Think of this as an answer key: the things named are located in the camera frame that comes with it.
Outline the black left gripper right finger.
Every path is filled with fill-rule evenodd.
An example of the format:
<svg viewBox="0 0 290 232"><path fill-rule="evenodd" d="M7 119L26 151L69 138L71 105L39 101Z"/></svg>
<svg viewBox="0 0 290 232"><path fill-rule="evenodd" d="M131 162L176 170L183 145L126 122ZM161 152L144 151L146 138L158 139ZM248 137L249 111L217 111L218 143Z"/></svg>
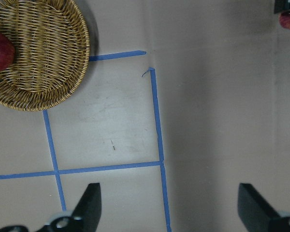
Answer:
<svg viewBox="0 0 290 232"><path fill-rule="evenodd" d="M279 214L252 184L239 184L237 212L248 232L290 232L290 215Z"/></svg>

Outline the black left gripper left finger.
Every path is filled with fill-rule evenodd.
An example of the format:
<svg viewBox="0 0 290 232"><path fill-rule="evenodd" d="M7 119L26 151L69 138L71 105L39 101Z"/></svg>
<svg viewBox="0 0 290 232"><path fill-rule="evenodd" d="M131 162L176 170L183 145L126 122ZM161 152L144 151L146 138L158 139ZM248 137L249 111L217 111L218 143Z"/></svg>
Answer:
<svg viewBox="0 0 290 232"><path fill-rule="evenodd" d="M77 206L43 225L39 232L95 232L102 215L102 194L99 183L88 184Z"/></svg>

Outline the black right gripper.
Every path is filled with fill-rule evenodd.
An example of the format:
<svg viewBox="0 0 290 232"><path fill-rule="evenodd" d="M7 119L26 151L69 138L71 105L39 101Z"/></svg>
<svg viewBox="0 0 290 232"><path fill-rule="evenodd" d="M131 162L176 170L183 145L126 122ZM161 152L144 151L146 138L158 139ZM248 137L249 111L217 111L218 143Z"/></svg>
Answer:
<svg viewBox="0 0 290 232"><path fill-rule="evenodd" d="M290 11L290 0L275 0L274 14Z"/></svg>

